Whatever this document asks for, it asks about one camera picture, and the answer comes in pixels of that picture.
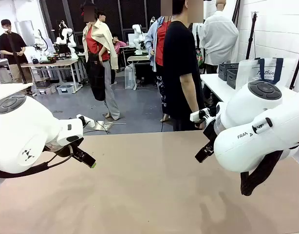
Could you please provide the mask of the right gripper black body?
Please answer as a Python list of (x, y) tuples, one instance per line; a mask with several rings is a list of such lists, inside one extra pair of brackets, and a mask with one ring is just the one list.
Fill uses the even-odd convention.
[(203, 117), (205, 123), (205, 129), (203, 131), (204, 135), (208, 138), (209, 142), (205, 147), (213, 147), (214, 141), (217, 137), (217, 134), (214, 130), (214, 123), (216, 121), (215, 117), (205, 116)]

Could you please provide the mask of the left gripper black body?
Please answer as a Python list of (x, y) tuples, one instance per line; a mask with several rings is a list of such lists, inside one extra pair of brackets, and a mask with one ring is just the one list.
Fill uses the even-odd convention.
[(56, 154), (60, 157), (69, 157), (70, 154), (73, 154), (75, 158), (83, 158), (84, 152), (79, 148), (79, 145), (82, 143), (84, 138), (80, 138), (76, 141), (71, 142), (67, 146), (63, 146), (62, 149), (58, 150)]

